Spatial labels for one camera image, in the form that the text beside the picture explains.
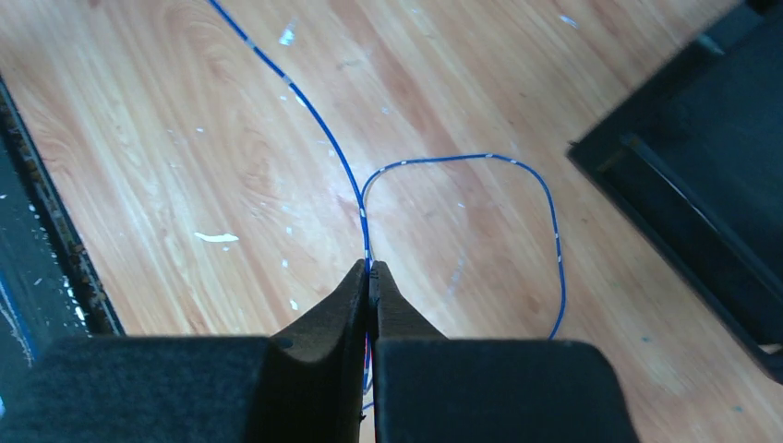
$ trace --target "paint stain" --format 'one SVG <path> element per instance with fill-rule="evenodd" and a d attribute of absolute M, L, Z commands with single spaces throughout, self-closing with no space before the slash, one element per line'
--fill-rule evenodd
<path fill-rule="evenodd" d="M 239 237 L 231 233 L 222 233 L 220 235 L 205 235 L 203 233 L 193 233 L 196 237 L 209 243 L 227 243 L 239 240 Z"/>
<path fill-rule="evenodd" d="M 342 71 L 343 69 L 351 66 L 359 66 L 362 64 L 362 61 L 356 58 L 355 60 L 344 60 L 337 64 L 337 70 Z"/>
<path fill-rule="evenodd" d="M 280 36 L 280 40 L 277 42 L 283 46 L 291 46 L 291 43 L 294 42 L 294 39 L 296 39 L 296 34 L 294 34 L 294 29 L 296 28 L 296 18 L 291 20 L 288 25 L 283 30 L 283 34 Z"/>
<path fill-rule="evenodd" d="M 575 30 L 579 29 L 579 23 L 577 23 L 576 20 L 574 20 L 573 18 L 570 18 L 568 16 L 560 16 L 560 19 L 563 20 L 563 22 L 571 25 L 571 27 L 574 28 Z"/>

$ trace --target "wooden floor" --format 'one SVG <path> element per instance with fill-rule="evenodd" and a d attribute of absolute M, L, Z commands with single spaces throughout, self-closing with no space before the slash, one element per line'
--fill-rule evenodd
<path fill-rule="evenodd" d="M 560 336 L 606 354 L 644 441 L 783 441 L 783 389 L 564 156 L 730 3 L 224 1 L 360 182 L 483 151 L 541 172 L 570 292 Z M 0 70 L 129 333 L 273 333 L 363 254 L 326 138 L 206 2 L 5 0 Z M 447 335 L 548 334 L 557 262 L 529 174 L 410 166 L 367 214 L 377 258 Z"/>

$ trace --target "blue cable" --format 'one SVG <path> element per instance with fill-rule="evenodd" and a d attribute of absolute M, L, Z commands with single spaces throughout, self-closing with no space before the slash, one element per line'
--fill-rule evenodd
<path fill-rule="evenodd" d="M 549 211 L 552 216 L 552 225 L 554 227 L 554 232 L 555 232 L 555 246 L 557 248 L 557 253 L 558 253 L 558 270 L 560 272 L 560 312 L 558 313 L 558 318 L 555 321 L 555 325 L 552 328 L 552 331 L 549 333 L 548 339 L 551 340 L 555 337 L 555 335 L 558 332 L 558 329 L 560 328 L 560 323 L 562 322 L 563 315 L 565 314 L 565 306 L 567 301 L 566 286 L 565 286 L 565 272 L 563 271 L 563 265 L 562 265 L 562 253 L 560 250 L 560 233 L 558 231 L 558 222 L 557 222 L 557 217 L 555 215 L 555 205 L 554 202 L 552 201 L 552 196 L 549 193 L 549 188 L 547 184 L 544 182 L 544 179 L 541 177 L 541 175 L 539 175 L 530 166 L 503 155 L 468 154 L 468 155 L 457 155 L 451 157 L 438 157 L 438 158 L 431 158 L 431 159 L 403 160 L 400 162 L 389 164 L 387 166 L 378 169 L 375 173 L 373 173 L 365 182 L 364 186 L 362 187 L 362 190 L 359 191 L 359 186 L 356 181 L 356 178 L 354 177 L 354 172 L 351 170 L 351 166 L 350 164 L 348 164 L 348 160 L 345 158 L 345 155 L 343 154 L 343 150 L 340 148 L 340 145 L 337 143 L 337 139 L 331 133 L 329 127 L 320 117 L 318 111 L 316 111 L 316 108 L 313 107 L 312 103 L 310 103 L 310 100 L 308 100 L 305 94 L 302 92 L 302 90 L 300 90 L 299 87 L 296 86 L 294 81 L 291 80 L 283 72 L 282 69 L 280 69 L 277 65 L 275 65 L 274 62 L 272 62 L 272 60 L 263 51 L 261 51 L 258 46 L 256 46 L 256 44 L 250 39 L 250 37 L 248 37 L 247 34 L 245 34 L 245 32 L 241 28 L 239 28 L 239 25 L 237 25 L 234 19 L 228 15 L 228 12 L 226 12 L 225 9 L 223 9 L 223 7 L 220 5 L 220 3 L 218 3 L 217 0 L 207 0 L 207 1 L 215 9 L 215 11 L 217 11 L 217 13 L 223 18 L 223 20 L 225 20 L 225 22 L 228 23 L 231 29 L 234 30 L 234 32 L 236 32 L 236 35 L 239 36 L 242 42 L 244 42 L 250 49 L 252 49 L 253 52 L 261 60 L 263 60 L 263 62 L 272 71 L 274 71 L 274 73 L 277 74 L 278 77 L 282 78 L 283 81 L 288 85 L 288 87 L 294 92 L 294 94 L 296 94 L 296 97 L 298 97 L 302 101 L 302 103 L 305 104 L 307 109 L 313 115 L 313 118 L 315 118 L 316 122 L 318 122 L 320 128 L 323 130 L 323 133 L 329 139 L 331 145 L 334 147 L 334 151 L 337 152 L 337 156 L 340 158 L 340 162 L 343 164 L 343 168 L 345 169 L 345 174 L 348 175 L 348 180 L 351 182 L 351 187 L 354 189 L 356 203 L 358 204 L 359 207 L 359 221 L 362 227 L 362 239 L 364 241 L 364 248 L 365 248 L 365 270 L 367 271 L 367 275 L 369 275 L 370 267 L 372 263 L 372 249 L 370 248 L 370 242 L 369 242 L 369 228 L 367 226 L 367 212 L 365 209 L 365 198 L 367 197 L 368 187 L 379 175 L 385 173 L 386 171 L 389 171 L 390 169 L 394 169 L 396 167 L 403 166 L 406 164 L 453 162 L 458 160 L 471 160 L 471 159 L 479 159 L 479 158 L 494 158 L 497 160 L 503 160 L 512 164 L 516 164 L 521 168 L 525 169 L 530 174 L 532 174 L 538 180 L 538 183 L 540 183 L 541 186 L 544 188 L 544 193 L 547 195 L 547 201 L 549 203 Z M 370 365 L 370 349 L 369 349 L 368 336 L 367 336 L 366 343 L 367 345 L 365 351 L 365 371 L 364 371 L 364 380 L 363 380 L 364 392 L 369 391 L 368 375 L 369 375 L 369 365 Z M 372 407 L 372 404 L 373 403 L 365 405 L 362 408 L 362 411 L 366 410 L 369 407 Z"/>
<path fill-rule="evenodd" d="M 372 175 L 365 182 L 365 185 L 362 186 L 362 199 L 363 199 L 362 203 L 365 205 L 366 208 L 367 192 L 369 192 L 370 185 L 372 185 L 372 183 L 381 174 L 384 174 L 394 168 L 405 166 L 408 164 L 422 164 L 422 163 L 431 164 L 431 163 L 457 162 L 460 160 L 475 160 L 475 159 L 495 159 L 495 160 L 501 160 L 504 162 L 515 164 L 520 168 L 529 172 L 532 176 L 534 176 L 536 180 L 538 180 L 538 183 L 541 184 L 541 187 L 544 189 L 544 194 L 547 195 L 547 203 L 549 204 L 549 215 L 551 215 L 552 217 L 552 228 L 555 234 L 554 235 L 555 250 L 557 251 L 558 254 L 558 273 L 560 275 L 560 311 L 558 312 L 558 317 L 555 320 L 554 326 L 552 326 L 552 331 L 548 335 L 548 340 L 552 340 L 555 338 L 555 335 L 557 335 L 558 329 L 560 329 L 560 323 L 562 322 L 563 316 L 565 315 L 565 306 L 566 306 L 568 296 L 566 294 L 565 270 L 563 269 L 563 264 L 562 264 L 562 249 L 560 248 L 560 230 L 558 229 L 558 217 L 555 214 L 555 202 L 554 200 L 552 200 L 552 194 L 549 192 L 549 186 L 547 186 L 547 182 L 544 181 L 544 178 L 539 173 L 537 173 L 536 170 L 534 170 L 533 168 L 531 168 L 530 166 L 522 162 L 512 159 L 511 157 L 506 157 L 505 155 L 492 154 L 492 153 L 451 155 L 446 157 L 431 157 L 426 159 L 401 160 L 399 162 L 387 164 L 386 166 L 372 173 Z M 370 251 L 369 259 L 372 260 L 372 248 L 370 248 L 369 251 Z"/>

